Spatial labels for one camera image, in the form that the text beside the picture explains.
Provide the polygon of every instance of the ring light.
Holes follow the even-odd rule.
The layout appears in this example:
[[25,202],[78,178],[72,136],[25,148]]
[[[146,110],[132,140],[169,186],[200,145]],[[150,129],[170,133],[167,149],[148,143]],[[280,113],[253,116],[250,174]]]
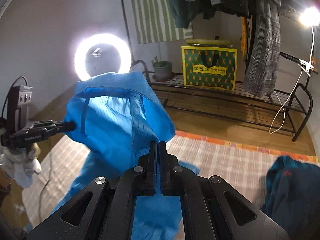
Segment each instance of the ring light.
[[128,73],[131,67],[131,52],[127,43],[112,34],[97,34],[82,41],[75,54],[75,70],[78,77],[82,80],[88,80],[91,76],[85,68],[85,57],[94,45],[105,43],[114,46],[121,58],[120,69],[118,73]]

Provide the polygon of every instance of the plant pot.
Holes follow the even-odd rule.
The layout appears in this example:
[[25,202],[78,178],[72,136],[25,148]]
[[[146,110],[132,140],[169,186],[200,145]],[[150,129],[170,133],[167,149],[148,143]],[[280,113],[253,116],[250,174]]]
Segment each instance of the plant pot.
[[161,67],[153,67],[155,70],[156,79],[159,81],[172,78],[172,62],[164,61],[165,65]]

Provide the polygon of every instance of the blue garment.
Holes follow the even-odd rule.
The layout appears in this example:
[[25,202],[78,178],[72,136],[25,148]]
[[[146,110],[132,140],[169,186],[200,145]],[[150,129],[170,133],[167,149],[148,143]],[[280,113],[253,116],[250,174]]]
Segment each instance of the blue garment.
[[290,156],[279,157],[266,177],[266,202],[261,210],[287,231],[303,235],[320,208],[320,168]]
[[[55,210],[96,177],[121,176],[137,165],[149,152],[150,141],[168,141],[175,135],[170,117],[141,72],[106,73],[78,82],[65,121],[77,124],[67,135],[91,152]],[[192,165],[188,168],[199,172]],[[154,197],[138,197],[132,239],[173,239],[181,216],[179,197],[163,197],[159,189]]]

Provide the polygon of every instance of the rug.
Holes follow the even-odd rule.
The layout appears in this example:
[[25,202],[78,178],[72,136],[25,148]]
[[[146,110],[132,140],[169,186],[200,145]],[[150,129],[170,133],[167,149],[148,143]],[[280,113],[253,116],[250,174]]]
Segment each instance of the rug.
[[[266,194],[265,175],[278,155],[281,155],[271,154],[275,152],[267,149],[261,152],[259,149],[180,131],[167,143],[167,152],[176,155],[179,160],[199,167],[200,176],[221,176],[258,207],[264,203]],[[34,175],[32,186],[22,192],[26,213],[33,226],[47,218],[66,194],[88,153],[87,147],[64,136],[45,157],[41,163],[42,174]],[[42,192],[40,207],[39,196],[49,178],[50,161],[52,177]]]

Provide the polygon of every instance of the glove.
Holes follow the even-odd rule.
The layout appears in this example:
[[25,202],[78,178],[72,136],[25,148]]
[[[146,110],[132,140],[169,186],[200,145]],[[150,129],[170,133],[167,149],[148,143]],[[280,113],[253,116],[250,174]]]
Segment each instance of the glove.
[[36,143],[28,150],[5,147],[0,155],[0,165],[6,177],[15,179],[18,185],[28,188],[33,182],[32,175],[41,174],[41,165],[36,159],[39,154],[40,148]]

